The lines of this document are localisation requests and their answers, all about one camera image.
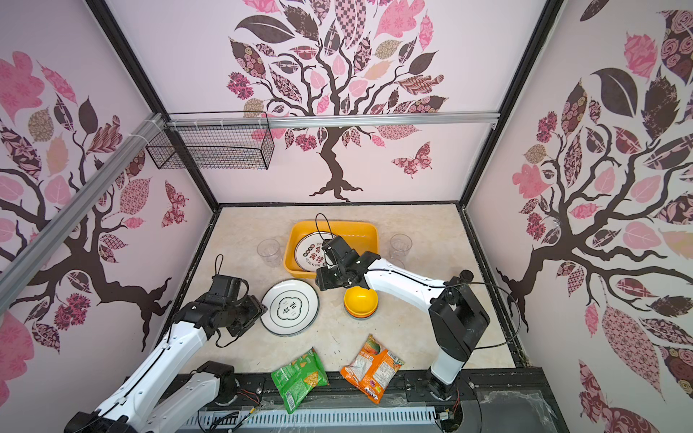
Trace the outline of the plate with red characters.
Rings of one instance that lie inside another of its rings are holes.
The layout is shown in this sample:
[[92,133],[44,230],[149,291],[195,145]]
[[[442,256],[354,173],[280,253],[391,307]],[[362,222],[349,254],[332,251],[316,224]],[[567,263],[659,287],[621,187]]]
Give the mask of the plate with red characters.
[[331,265],[323,243],[332,238],[331,233],[322,231],[303,236],[294,249],[294,260],[298,267],[305,272],[316,272],[325,265]]

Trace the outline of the white plate green flower outline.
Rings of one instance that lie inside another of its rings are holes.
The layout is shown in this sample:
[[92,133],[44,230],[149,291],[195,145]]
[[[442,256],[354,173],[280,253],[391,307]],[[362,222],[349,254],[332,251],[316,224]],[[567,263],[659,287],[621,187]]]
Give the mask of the white plate green flower outline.
[[263,296],[263,326],[278,337],[292,337],[317,319],[319,297],[306,281],[290,279],[274,285]]

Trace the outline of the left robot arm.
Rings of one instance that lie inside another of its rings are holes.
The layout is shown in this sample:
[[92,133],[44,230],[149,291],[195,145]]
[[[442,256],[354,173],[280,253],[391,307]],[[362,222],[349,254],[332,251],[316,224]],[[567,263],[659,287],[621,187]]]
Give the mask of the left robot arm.
[[66,432],[175,432],[209,403],[234,402],[235,368],[207,361],[165,396],[182,368],[222,328],[241,337],[267,312],[253,295],[229,301],[202,295],[175,316],[166,337],[135,372],[91,413],[78,412]]

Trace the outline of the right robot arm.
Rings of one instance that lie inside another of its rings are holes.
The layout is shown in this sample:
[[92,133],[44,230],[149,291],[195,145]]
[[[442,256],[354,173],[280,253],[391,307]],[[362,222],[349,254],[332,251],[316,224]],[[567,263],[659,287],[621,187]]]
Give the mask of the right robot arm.
[[353,287],[387,293],[430,318],[438,355],[428,371],[431,394],[447,400],[471,355],[483,350],[481,338],[491,319],[472,287],[474,274],[464,270],[448,281],[434,280],[398,267],[379,254],[359,254],[340,236],[323,241],[327,263],[317,270],[319,289]]

